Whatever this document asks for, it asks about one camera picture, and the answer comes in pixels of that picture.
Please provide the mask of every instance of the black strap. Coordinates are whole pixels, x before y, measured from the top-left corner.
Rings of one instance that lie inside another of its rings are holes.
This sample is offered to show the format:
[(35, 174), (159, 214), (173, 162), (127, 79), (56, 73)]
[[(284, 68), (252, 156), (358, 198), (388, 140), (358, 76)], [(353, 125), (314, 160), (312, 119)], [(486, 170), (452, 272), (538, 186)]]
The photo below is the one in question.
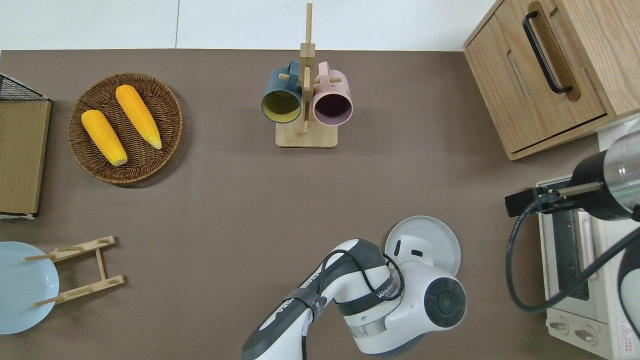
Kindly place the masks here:
[(389, 296), (395, 292), (396, 288), (397, 286), (394, 282), (394, 278), (390, 276), (373, 292), (355, 300), (341, 303), (336, 302), (335, 304), (338, 305), (338, 310), (342, 316), (355, 315), (387, 300)]
[(326, 298), (321, 297), (315, 291), (309, 288), (297, 288), (291, 291), (282, 301), (289, 299), (297, 299), (302, 301), (311, 311), (314, 312), (314, 320), (318, 318), (324, 311)]

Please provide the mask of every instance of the yellow corn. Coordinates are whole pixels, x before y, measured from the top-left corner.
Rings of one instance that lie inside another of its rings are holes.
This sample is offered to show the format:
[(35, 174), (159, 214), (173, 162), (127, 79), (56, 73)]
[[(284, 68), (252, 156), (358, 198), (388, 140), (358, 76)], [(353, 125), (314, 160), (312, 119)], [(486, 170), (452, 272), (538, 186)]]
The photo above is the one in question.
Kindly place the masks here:
[(82, 125), (91, 140), (113, 166), (127, 162), (127, 153), (104, 114), (99, 110), (88, 110), (82, 114)]
[(156, 122), (138, 91), (131, 85), (120, 85), (116, 88), (116, 99), (142, 138), (156, 149), (162, 149)]

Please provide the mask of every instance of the warning label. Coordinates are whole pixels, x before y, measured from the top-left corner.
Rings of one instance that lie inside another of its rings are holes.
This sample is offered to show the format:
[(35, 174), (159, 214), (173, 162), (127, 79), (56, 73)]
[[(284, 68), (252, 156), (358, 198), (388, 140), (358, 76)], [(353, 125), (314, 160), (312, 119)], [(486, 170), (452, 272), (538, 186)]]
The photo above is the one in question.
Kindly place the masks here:
[(623, 355), (634, 355), (634, 333), (631, 331), (631, 326), (628, 323), (620, 324), (620, 346), (622, 347)]

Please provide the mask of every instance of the wicker basket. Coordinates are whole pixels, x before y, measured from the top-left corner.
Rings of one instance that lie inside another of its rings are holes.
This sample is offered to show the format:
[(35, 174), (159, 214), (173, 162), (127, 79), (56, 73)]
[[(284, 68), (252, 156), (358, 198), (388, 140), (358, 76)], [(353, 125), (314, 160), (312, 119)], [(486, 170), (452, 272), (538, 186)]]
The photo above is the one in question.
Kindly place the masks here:
[[(163, 148), (156, 149), (142, 139), (118, 104), (116, 88), (133, 86), (153, 116)], [(127, 163), (113, 166), (98, 150), (81, 122), (86, 110), (100, 110), (127, 153)], [(96, 179), (113, 184), (130, 184), (148, 178), (173, 156), (182, 136), (182, 109), (171, 89), (144, 74), (116, 74), (84, 92), (69, 118), (68, 141), (76, 161)]]

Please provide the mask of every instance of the blue mug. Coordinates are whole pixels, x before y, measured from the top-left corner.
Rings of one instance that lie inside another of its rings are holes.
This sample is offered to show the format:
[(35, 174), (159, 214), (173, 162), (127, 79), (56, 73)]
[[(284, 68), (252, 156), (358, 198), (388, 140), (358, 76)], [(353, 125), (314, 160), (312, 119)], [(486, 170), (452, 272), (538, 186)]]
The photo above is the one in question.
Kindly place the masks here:
[[(280, 79), (280, 74), (289, 79)], [(302, 87), (298, 82), (300, 63), (291, 60), (289, 67), (279, 67), (271, 72), (262, 97), (262, 112), (269, 120), (286, 124), (296, 120), (302, 110)]]

